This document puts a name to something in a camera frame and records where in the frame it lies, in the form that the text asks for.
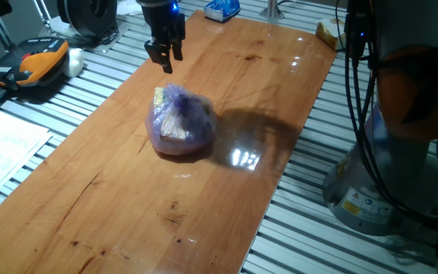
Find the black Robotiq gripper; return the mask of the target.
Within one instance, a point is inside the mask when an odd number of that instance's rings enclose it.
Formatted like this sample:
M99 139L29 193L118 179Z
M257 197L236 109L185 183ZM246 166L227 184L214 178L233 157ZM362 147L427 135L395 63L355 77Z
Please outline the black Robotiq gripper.
M152 62L164 73L172 74L170 49L175 60L183 61L183 40L186 36L185 15L180 12L176 0L137 0L144 20L151 29L151 40L144 44Z

